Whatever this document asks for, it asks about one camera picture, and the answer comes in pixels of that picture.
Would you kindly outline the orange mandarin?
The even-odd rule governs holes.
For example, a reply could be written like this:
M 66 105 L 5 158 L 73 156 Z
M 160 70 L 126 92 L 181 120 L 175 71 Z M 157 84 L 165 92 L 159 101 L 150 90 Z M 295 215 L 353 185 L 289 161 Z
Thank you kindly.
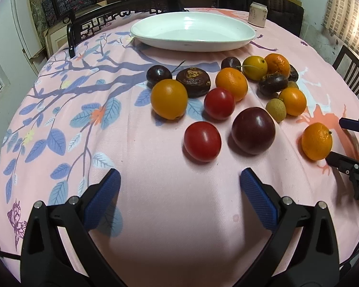
M 320 122 L 313 123 L 304 129 L 301 137 L 304 154 L 312 161 L 325 159 L 333 146 L 331 131 Z

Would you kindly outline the tan longan fruit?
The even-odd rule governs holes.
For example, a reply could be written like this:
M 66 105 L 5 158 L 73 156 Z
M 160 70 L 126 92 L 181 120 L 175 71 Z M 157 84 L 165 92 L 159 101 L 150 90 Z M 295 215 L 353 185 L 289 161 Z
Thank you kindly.
M 282 122 L 286 118 L 286 107 L 280 99 L 269 100 L 265 109 L 277 123 Z

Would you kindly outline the dark passion fruit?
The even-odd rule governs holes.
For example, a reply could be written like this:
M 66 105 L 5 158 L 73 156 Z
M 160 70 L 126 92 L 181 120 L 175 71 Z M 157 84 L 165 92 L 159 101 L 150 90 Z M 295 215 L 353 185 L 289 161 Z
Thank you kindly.
M 259 91 L 265 96 L 271 96 L 287 88 L 289 80 L 281 73 L 265 75 L 258 83 Z

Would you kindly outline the orange tangerine back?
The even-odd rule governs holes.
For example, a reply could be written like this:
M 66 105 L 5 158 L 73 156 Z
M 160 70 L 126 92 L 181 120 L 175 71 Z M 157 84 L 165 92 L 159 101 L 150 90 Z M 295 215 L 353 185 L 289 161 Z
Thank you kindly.
M 289 61 L 280 54 L 271 53 L 267 55 L 264 60 L 267 63 L 267 73 L 274 74 L 279 73 L 283 75 L 285 78 L 288 78 L 291 74 L 291 65 Z

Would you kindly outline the orange tangerine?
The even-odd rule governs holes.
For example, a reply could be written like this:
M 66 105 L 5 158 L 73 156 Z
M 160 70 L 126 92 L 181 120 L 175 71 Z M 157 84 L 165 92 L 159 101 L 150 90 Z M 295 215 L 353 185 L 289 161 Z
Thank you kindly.
M 229 91 L 235 102 L 241 101 L 248 92 L 248 82 L 246 77 L 237 69 L 232 67 L 223 68 L 215 78 L 217 88 Z
M 288 78 L 291 74 L 291 65 L 289 61 L 280 54 L 271 53 L 267 55 L 264 60 L 267 63 L 267 73 L 274 74 L 279 73 L 283 75 L 285 78 Z

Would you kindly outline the large dark red plum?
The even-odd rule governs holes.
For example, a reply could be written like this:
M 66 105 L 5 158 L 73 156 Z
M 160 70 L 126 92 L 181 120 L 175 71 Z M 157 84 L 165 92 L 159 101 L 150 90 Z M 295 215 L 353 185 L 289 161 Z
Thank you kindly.
M 272 146 L 275 139 L 275 123 L 263 108 L 246 108 L 235 117 L 231 136 L 243 152 L 258 155 Z

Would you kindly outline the yellow round fruit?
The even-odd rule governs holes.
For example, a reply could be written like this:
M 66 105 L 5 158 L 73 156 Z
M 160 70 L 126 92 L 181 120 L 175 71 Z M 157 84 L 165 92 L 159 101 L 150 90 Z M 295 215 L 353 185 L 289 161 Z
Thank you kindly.
M 258 82 L 267 74 L 268 65 L 263 57 L 249 56 L 242 63 L 242 71 L 246 78 Z

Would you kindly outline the brown wrinkled passion fruit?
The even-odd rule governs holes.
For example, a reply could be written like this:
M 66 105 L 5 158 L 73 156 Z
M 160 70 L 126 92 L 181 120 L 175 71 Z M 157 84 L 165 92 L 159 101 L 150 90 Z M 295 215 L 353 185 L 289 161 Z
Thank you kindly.
M 209 75 L 197 67 L 189 67 L 181 70 L 176 80 L 185 87 L 189 98 L 197 98 L 206 95 L 211 88 Z

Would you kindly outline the large yellow orange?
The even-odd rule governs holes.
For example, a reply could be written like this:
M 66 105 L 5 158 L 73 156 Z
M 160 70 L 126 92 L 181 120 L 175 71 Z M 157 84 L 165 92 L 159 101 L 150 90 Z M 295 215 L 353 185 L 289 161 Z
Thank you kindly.
M 187 90 L 177 80 L 161 80 L 151 90 L 150 102 L 157 115 L 174 121 L 185 114 L 188 103 Z

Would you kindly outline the small dark plum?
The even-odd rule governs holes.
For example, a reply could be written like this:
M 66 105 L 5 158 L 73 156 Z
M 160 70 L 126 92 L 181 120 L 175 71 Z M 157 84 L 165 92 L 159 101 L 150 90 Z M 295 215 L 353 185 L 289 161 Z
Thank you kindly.
M 172 79 L 172 73 L 162 65 L 154 65 L 146 72 L 146 79 L 151 85 L 156 85 L 162 80 Z

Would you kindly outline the dark wooden chair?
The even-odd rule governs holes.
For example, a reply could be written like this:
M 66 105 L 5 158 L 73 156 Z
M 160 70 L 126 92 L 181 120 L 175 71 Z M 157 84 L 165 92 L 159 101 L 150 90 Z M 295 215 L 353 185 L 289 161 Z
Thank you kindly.
M 342 79 L 351 91 L 359 97 L 359 55 L 343 45 L 332 66 L 334 70 L 338 71 L 338 68 L 345 57 L 349 59 L 350 63 Z

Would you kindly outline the small dark fruit behind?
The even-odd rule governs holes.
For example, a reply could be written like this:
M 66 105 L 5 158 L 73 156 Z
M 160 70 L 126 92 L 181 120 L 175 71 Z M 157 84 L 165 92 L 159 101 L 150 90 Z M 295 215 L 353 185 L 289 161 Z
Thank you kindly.
M 298 71 L 294 68 L 293 65 L 290 65 L 290 75 L 289 75 L 289 81 L 297 82 L 299 79 Z

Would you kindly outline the pink floral tablecloth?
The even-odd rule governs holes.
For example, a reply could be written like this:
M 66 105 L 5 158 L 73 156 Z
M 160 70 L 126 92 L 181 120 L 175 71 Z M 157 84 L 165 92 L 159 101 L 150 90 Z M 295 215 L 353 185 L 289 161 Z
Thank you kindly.
M 304 129 L 320 122 L 332 133 L 334 151 L 359 159 L 359 133 L 350 136 L 338 124 L 359 118 L 359 99 L 341 75 L 304 41 L 267 22 L 231 55 L 283 55 L 298 71 L 307 108 L 277 124 L 273 145 L 255 156 L 231 139 L 231 119 L 215 122 L 221 151 L 197 163 L 183 149 L 183 134 L 204 120 L 203 99 L 190 100 L 179 121 L 166 121 L 152 111 L 146 72 L 182 64 L 215 77 L 227 53 L 149 47 L 130 34 L 142 17 L 116 19 L 77 46 L 74 58 L 61 48 L 22 93 L 0 153 L 2 250 L 20 253 L 36 201 L 62 204 L 116 168 L 120 192 L 90 235 L 121 279 L 129 286 L 231 286 L 270 236 L 239 188 L 240 172 L 249 167 L 298 204 L 326 202 L 339 259 L 346 260 L 359 242 L 352 184 L 298 146 Z

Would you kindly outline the beige drink can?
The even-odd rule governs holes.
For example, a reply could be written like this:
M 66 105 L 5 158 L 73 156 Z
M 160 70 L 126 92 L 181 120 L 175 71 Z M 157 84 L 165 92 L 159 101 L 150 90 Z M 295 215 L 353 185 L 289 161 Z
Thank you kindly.
M 264 28 L 268 9 L 266 5 L 253 2 L 250 5 L 248 23 L 256 27 Z

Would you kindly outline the white oval plate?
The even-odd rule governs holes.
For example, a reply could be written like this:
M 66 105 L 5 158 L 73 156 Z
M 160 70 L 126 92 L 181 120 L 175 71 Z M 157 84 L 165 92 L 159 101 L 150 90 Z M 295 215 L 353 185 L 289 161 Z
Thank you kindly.
M 256 38 L 241 20 L 209 12 L 168 12 L 133 24 L 131 35 L 152 47 L 193 53 L 235 50 Z

